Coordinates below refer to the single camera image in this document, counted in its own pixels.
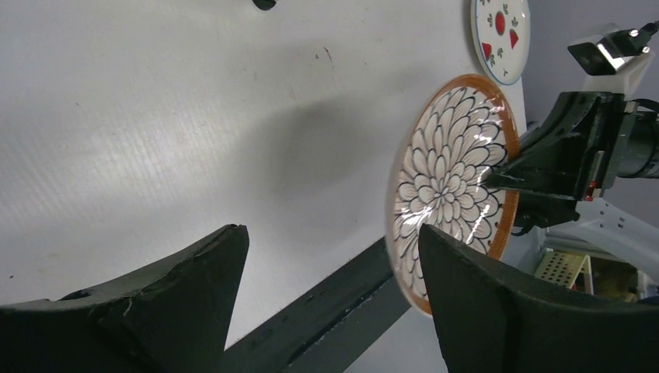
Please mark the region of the round floral pattern plate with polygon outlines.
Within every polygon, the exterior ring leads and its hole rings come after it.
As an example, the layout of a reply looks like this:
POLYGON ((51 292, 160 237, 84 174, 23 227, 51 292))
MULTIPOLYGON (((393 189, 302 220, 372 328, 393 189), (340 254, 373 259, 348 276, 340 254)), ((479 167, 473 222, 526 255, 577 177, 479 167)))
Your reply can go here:
POLYGON ((396 154, 385 202, 385 244, 403 296, 431 314, 418 251, 422 225, 433 225, 495 260, 503 256, 518 208, 517 192, 486 178, 518 156, 511 107, 488 78, 460 75, 442 86, 396 154))

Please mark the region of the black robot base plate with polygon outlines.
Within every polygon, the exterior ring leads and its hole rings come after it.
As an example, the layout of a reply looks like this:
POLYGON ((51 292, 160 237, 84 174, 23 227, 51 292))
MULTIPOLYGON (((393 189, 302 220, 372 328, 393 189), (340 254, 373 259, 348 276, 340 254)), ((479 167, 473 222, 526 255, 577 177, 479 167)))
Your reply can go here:
POLYGON ((231 345, 219 370, 343 372, 409 309, 379 239, 231 345))

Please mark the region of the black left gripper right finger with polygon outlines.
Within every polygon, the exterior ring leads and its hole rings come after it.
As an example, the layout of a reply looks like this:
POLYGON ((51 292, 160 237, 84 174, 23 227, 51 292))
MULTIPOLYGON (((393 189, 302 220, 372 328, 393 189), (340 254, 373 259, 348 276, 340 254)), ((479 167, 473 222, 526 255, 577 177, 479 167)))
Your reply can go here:
POLYGON ((431 225, 420 262, 450 372, 656 372, 658 308, 549 283, 431 225))

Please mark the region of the watermelon pattern round plate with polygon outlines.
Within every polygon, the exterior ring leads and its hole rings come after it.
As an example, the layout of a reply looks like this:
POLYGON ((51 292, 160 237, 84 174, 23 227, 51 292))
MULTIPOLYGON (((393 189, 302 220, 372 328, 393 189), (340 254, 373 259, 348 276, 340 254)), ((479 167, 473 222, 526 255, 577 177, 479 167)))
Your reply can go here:
POLYGON ((485 74, 498 85, 513 85, 525 70, 531 42, 526 0, 472 0, 472 40, 485 74))

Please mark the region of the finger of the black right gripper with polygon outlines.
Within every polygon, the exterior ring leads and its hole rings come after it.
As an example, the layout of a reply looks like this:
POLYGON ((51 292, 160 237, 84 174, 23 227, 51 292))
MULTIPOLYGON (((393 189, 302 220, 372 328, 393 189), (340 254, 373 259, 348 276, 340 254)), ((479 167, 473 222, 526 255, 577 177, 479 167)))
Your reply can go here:
POLYGON ((594 153, 593 124, 610 92, 562 92, 536 129, 521 138, 520 152, 486 178, 490 188, 557 198, 584 198, 594 153))
POLYGON ((514 218, 512 235, 525 235, 533 228, 550 228, 555 225, 577 221, 576 211, 580 200, 562 199, 516 191, 517 212, 514 218))

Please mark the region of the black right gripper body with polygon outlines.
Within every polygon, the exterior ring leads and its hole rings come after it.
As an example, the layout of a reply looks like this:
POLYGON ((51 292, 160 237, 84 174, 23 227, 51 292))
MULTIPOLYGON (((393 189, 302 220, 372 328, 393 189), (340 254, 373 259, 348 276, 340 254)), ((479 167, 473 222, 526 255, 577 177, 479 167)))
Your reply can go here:
POLYGON ((613 186, 615 178, 632 177, 641 170, 641 149, 633 139, 638 111, 637 101, 624 101, 619 97, 601 107, 598 121, 593 124, 594 153, 585 201, 602 197, 613 186))

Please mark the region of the stainless steel dish rack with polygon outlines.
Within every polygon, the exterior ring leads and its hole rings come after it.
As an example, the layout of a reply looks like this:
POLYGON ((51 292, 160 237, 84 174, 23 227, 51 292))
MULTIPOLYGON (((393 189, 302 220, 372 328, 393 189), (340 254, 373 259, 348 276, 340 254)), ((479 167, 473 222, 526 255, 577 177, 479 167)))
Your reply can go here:
POLYGON ((277 4, 277 0, 253 0, 253 3, 259 10, 269 11, 277 4))

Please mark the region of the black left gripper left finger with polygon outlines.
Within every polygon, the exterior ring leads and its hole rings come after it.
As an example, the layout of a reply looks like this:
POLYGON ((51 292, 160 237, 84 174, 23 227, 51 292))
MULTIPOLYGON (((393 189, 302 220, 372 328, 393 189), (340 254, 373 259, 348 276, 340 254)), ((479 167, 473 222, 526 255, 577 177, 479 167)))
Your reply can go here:
POLYGON ((3 372, 217 372, 249 249, 226 225, 61 299, 1 308, 3 372))

